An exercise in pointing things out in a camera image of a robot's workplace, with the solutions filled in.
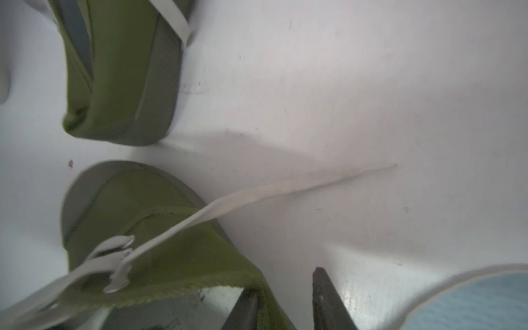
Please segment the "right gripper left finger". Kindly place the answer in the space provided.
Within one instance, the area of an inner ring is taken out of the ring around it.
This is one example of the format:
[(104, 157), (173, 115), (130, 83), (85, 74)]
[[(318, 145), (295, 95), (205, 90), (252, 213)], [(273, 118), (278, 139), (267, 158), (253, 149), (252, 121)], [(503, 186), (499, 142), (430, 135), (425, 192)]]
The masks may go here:
[(221, 330), (255, 330), (259, 308), (258, 294), (254, 289), (243, 290)]

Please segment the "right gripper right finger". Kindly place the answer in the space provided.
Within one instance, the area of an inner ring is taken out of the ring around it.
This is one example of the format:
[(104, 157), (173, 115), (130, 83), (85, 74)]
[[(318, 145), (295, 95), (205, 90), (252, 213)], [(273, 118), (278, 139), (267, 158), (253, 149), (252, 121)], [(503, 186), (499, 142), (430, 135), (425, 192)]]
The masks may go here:
[(327, 271), (317, 267), (312, 278), (315, 330), (358, 330)]

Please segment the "grey-blue insole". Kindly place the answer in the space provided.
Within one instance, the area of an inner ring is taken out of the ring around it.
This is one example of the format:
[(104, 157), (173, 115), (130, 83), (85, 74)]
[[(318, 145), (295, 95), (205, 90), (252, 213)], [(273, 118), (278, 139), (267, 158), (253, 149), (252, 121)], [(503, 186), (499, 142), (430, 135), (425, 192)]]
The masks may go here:
[(527, 264), (453, 276), (422, 294), (390, 329), (526, 329)]
[(58, 0), (57, 3), (60, 19), (63, 22), (74, 49), (78, 52), (89, 75), (93, 76), (91, 40), (81, 12), (81, 7), (78, 1), (74, 0)]

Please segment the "olive green shoe with laces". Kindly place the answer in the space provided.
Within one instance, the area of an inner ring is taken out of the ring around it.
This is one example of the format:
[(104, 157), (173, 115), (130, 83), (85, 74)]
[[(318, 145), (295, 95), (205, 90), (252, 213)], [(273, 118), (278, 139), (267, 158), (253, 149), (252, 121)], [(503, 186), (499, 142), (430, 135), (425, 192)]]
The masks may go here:
[(90, 76), (57, 1), (30, 1), (63, 39), (70, 136), (142, 147), (169, 131), (175, 113), (193, 1), (78, 1), (92, 48)]

